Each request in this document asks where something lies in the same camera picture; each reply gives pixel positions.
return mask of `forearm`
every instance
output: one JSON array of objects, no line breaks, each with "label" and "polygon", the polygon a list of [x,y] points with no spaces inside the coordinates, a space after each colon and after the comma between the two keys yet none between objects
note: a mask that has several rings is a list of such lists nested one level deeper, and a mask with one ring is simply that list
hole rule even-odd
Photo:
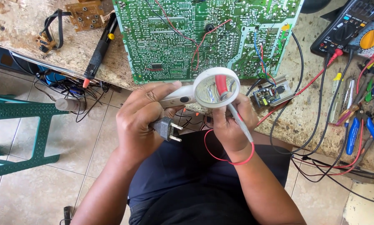
[{"label": "forearm", "polygon": [[[248,145],[228,155],[231,161],[241,162],[250,153],[251,145]],[[249,209],[260,224],[306,224],[293,200],[256,153],[248,163],[235,168]]]},{"label": "forearm", "polygon": [[72,225],[120,224],[129,186],[140,163],[115,149],[78,207]]}]

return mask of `pliers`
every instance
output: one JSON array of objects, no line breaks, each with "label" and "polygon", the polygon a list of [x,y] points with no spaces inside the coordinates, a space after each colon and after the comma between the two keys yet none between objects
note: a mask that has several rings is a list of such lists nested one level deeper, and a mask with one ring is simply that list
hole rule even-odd
[{"label": "pliers", "polygon": [[354,118],[354,120],[352,122],[352,125],[351,125],[351,128],[349,130],[348,143],[347,143],[347,146],[346,146],[346,153],[348,155],[351,155],[353,150],[354,150],[356,137],[358,136],[358,131],[359,131],[359,121],[362,121],[362,126],[363,126],[363,123],[366,123],[366,127],[368,128],[368,130],[370,132],[370,136],[372,137],[372,138],[369,138],[366,141],[366,142],[370,141],[370,143],[368,143],[368,145],[367,145],[368,148],[369,148],[371,142],[374,140],[374,124],[372,122],[372,119],[369,116],[367,116],[366,114],[364,114],[364,111],[362,109],[360,109],[360,110],[357,111],[356,117]]}]

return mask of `worn wooden table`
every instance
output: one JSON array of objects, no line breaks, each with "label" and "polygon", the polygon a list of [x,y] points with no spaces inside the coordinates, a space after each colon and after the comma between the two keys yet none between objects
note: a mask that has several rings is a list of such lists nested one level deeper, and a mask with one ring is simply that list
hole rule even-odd
[{"label": "worn wooden table", "polygon": [[[64,18],[63,32],[64,45],[58,51],[52,51],[47,57],[43,57],[36,48],[33,35],[39,33],[43,28],[45,18],[52,14],[55,9],[64,9],[64,5],[75,3],[76,0],[0,0],[0,47],[10,49],[19,54],[28,56],[42,62],[60,66],[74,71],[72,75],[82,78],[95,46],[101,36],[102,29],[90,30],[75,33],[68,18]],[[112,9],[111,0],[102,0],[105,13]],[[326,8],[314,14],[300,14],[295,25],[294,33],[299,39],[304,56],[304,79],[301,88],[304,87],[321,69],[323,58],[310,52],[309,47],[316,37],[327,27],[326,20],[319,16],[327,13],[343,4],[342,1],[334,0]],[[54,36],[57,36],[57,23],[53,22],[52,30]],[[97,79],[118,85],[126,89],[135,89],[129,63],[122,42],[122,36],[119,29],[115,32],[115,40],[110,44],[108,53],[100,66],[96,75]],[[354,60],[346,76],[350,74],[359,74],[356,67],[362,59]],[[331,99],[331,83],[339,68],[344,68],[347,62],[346,57],[336,59],[327,70],[324,80],[323,101],[321,110],[321,120],[313,140],[306,146],[306,149],[313,150],[319,142],[323,133],[326,121],[326,114]],[[279,70],[280,74],[288,74],[289,83],[292,89],[295,89],[300,74],[300,57],[296,43],[291,38],[286,47],[286,52]],[[241,91],[245,93],[253,80],[242,80]],[[301,146],[312,134],[314,122],[316,120],[319,103],[320,78],[316,80],[306,91],[296,97],[291,105],[287,107],[280,117],[273,136],[288,143]],[[187,106],[188,109],[210,115],[210,110],[201,107],[198,104]],[[263,117],[269,112],[269,108],[263,107],[256,109],[259,117]],[[270,128],[277,113],[271,115],[256,130],[268,135]],[[318,153],[326,156],[336,157],[344,136],[344,128],[329,126],[325,138],[317,150]],[[351,162],[353,156],[343,154],[342,160]],[[374,171],[374,145],[368,151],[364,160],[360,164],[366,169]]]}]

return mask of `tile floor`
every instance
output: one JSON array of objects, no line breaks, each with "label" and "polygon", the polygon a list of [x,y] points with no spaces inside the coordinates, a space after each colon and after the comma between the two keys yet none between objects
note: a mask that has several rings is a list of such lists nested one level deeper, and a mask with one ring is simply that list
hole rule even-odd
[{"label": "tile floor", "polygon": [[[33,78],[0,70],[0,94],[15,94],[17,99],[51,103],[45,94],[33,86]],[[36,84],[58,99],[61,96],[44,85]],[[46,155],[61,154],[58,162],[0,177],[0,225],[55,224],[63,218],[63,207],[80,205],[83,197],[103,169],[110,152],[117,145],[115,114],[130,91],[108,92],[102,105],[95,105],[89,115],[75,123],[75,115],[53,117],[46,146]],[[186,111],[191,123],[182,133],[199,130],[202,115]],[[176,122],[185,124],[185,117]],[[31,146],[37,118],[0,120],[0,159],[22,161],[31,157]],[[307,173],[318,173],[315,167],[298,163]],[[336,179],[352,186],[348,177]],[[298,205],[309,225],[340,225],[349,192],[325,178],[319,183],[305,180],[290,163],[286,191]],[[128,223],[130,212],[122,224]]]}]

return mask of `analog multimeter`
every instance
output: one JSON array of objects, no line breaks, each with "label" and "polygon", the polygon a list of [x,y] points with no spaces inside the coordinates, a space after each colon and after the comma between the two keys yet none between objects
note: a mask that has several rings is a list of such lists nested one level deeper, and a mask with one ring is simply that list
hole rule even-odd
[{"label": "analog multimeter", "polygon": [[349,0],[310,50],[325,56],[328,49],[343,49],[373,18],[374,0]]}]

